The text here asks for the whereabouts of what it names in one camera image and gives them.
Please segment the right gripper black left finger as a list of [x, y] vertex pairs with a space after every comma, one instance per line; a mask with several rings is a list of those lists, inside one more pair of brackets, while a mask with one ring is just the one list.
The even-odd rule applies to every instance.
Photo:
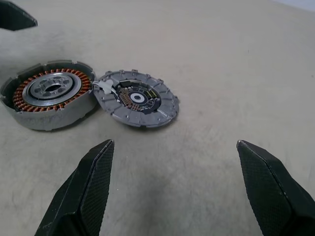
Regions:
[[109, 139], [85, 154], [55, 193], [34, 236], [99, 236], [114, 147]]

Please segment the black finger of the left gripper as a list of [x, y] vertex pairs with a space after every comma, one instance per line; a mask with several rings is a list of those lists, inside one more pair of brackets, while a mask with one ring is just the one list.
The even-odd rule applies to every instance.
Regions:
[[37, 27], [37, 20], [8, 0], [0, 0], [0, 29], [17, 31]]

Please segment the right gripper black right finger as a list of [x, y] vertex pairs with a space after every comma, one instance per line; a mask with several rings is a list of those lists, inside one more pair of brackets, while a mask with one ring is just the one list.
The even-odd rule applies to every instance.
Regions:
[[267, 150], [237, 142], [246, 193], [263, 236], [315, 236], [315, 201]]

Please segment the grey motor housing copper windings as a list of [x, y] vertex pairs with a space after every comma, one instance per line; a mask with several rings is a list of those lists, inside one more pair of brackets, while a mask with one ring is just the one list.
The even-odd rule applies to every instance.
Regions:
[[0, 101], [22, 126], [51, 131], [95, 108], [94, 80], [93, 69], [80, 61], [39, 63], [9, 78], [0, 88]]

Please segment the grey motor cover circuit board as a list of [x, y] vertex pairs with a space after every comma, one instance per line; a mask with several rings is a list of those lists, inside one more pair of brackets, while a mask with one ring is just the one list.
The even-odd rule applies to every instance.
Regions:
[[108, 71], [98, 80], [111, 79], [115, 93], [104, 94], [93, 85], [101, 108], [115, 120], [134, 127], [167, 125], [179, 111], [179, 99], [161, 79], [138, 70]]

